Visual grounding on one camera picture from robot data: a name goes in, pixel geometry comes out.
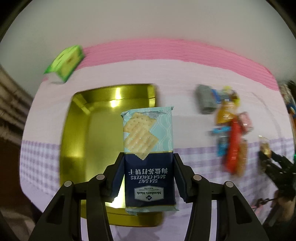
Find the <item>red packaged sausage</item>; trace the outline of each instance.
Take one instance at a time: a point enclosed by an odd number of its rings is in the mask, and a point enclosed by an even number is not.
[[[235,173],[237,167],[237,156],[242,130],[238,123],[237,117],[231,120],[231,131],[229,137],[229,147],[226,155],[225,166],[230,173]]]

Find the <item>gingham pattern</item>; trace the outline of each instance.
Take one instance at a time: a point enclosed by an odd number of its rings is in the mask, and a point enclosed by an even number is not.
[[[289,160],[294,156],[293,139],[270,140],[271,149],[279,154],[285,155]],[[249,143],[248,162],[245,175],[242,178],[231,176],[225,172],[222,158],[217,157],[216,147],[201,148],[176,148],[184,164],[192,167],[198,173],[211,182],[224,183],[231,180],[239,188],[246,200],[252,204],[258,198],[272,197],[276,187],[267,175],[258,168],[257,152],[259,143]],[[52,196],[60,188],[59,183],[59,152],[60,146],[56,144],[39,143],[24,140],[20,156],[20,180],[25,179],[36,188]],[[185,204],[176,189],[176,200],[182,215],[190,215],[191,205]],[[265,205],[258,213],[262,221],[269,213],[270,205]]]

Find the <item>table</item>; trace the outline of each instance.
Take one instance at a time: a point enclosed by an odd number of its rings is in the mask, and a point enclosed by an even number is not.
[[[186,165],[211,182],[231,180],[251,204],[258,198],[272,198],[276,187],[257,165],[258,136],[270,140],[271,149],[292,160],[294,144],[289,116],[276,80],[263,66],[235,53],[206,44],[142,39],[112,42],[84,48],[85,59],[65,84],[48,77],[39,87],[24,129],[20,155],[20,182],[24,194],[44,211],[60,187],[59,150],[67,110],[74,93],[109,85],[153,83],[158,105],[175,106],[173,115],[174,152]],[[229,85],[241,98],[240,112],[249,112],[254,130],[245,135],[249,142],[248,163],[242,178],[225,172],[216,155],[216,138],[209,134],[214,115],[198,112],[195,89],[198,84],[222,89]],[[191,204],[176,191],[180,211],[165,213],[161,226],[130,228],[112,226],[114,240],[183,240]],[[215,203],[212,225],[215,226]],[[257,213],[261,222],[269,205]],[[82,218],[82,238],[88,240]],[[210,240],[214,240],[212,230]]]

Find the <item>metal tray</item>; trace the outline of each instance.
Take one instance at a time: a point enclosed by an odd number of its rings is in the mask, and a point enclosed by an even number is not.
[[[61,153],[61,185],[72,180],[90,180],[113,164],[123,151],[121,112],[155,106],[155,89],[149,84],[119,85],[76,93],[65,122]],[[124,180],[119,195],[106,203],[109,223],[120,226],[152,227],[162,221],[162,213],[138,216],[125,212]],[[81,216],[86,217],[86,202],[81,203]]]

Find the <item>metal rivet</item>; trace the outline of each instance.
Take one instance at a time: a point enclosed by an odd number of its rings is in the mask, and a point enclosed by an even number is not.
[[[99,174],[99,175],[96,176],[96,178],[98,180],[103,180],[105,178],[105,176],[103,174]]]
[[[200,181],[202,179],[202,177],[200,175],[194,175],[193,179],[196,181]]]
[[[228,181],[228,182],[226,182],[226,186],[229,187],[229,188],[232,188],[233,187],[233,183]]]
[[[64,183],[65,187],[70,187],[72,185],[71,181],[65,181]]]

